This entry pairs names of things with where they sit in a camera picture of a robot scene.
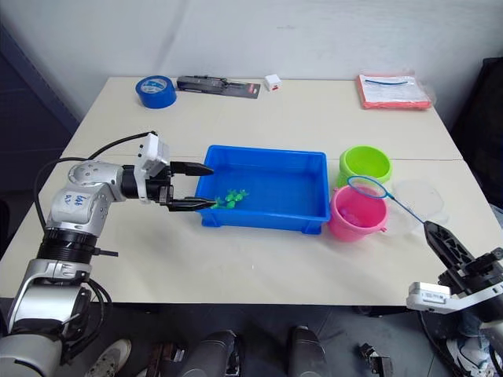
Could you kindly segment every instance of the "plastic cup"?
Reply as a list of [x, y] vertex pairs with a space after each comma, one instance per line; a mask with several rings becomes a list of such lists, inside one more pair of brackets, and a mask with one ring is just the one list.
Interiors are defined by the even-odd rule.
[[387, 206], [383, 199], [369, 198], [344, 186], [330, 200], [329, 229], [335, 238], [353, 242], [386, 228]]
[[392, 171], [391, 161], [384, 152], [368, 145], [359, 145], [340, 155], [336, 185], [347, 185], [347, 179], [352, 175], [366, 175], [384, 183], [389, 181]]

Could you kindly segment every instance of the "white wall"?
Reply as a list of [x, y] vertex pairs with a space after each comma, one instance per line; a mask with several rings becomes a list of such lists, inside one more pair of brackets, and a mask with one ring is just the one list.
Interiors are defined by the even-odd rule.
[[0, 0], [2, 22], [82, 118], [110, 75], [352, 79], [412, 68], [450, 125], [502, 0]]

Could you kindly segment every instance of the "white tabletop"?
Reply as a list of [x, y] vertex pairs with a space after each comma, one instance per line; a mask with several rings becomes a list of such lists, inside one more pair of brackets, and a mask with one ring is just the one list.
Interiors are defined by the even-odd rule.
[[[110, 78], [64, 155], [88, 156], [107, 142], [157, 130], [173, 156], [203, 157], [208, 145], [323, 151], [374, 145], [392, 159], [462, 159], [435, 109], [363, 110], [352, 81], [283, 81], [256, 100], [178, 92], [169, 108], [141, 105], [141, 78]], [[135, 155], [138, 143], [105, 153]]]
[[[131, 163], [132, 156], [109, 156]], [[64, 185], [59, 166], [42, 192]], [[419, 178], [445, 202], [445, 226], [475, 255], [501, 246], [501, 230], [463, 161], [394, 161], [392, 181]], [[329, 160], [333, 183], [338, 160]], [[175, 176], [175, 194], [193, 195], [197, 178]], [[0, 264], [0, 295], [12, 297], [42, 230], [34, 208]], [[413, 281], [435, 283], [445, 270], [421, 232], [367, 236], [357, 243], [301, 232], [238, 227], [205, 228], [196, 213], [168, 213], [137, 200], [115, 203], [98, 240], [118, 258], [94, 257], [92, 276], [116, 302], [249, 302], [330, 305], [404, 305]]]

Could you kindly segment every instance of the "blue tape roll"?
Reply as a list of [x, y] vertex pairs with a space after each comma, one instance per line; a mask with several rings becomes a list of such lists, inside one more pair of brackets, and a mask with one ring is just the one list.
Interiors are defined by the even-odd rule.
[[136, 84], [136, 93], [147, 108], [167, 108], [176, 101], [173, 83], [164, 76], [145, 77]]

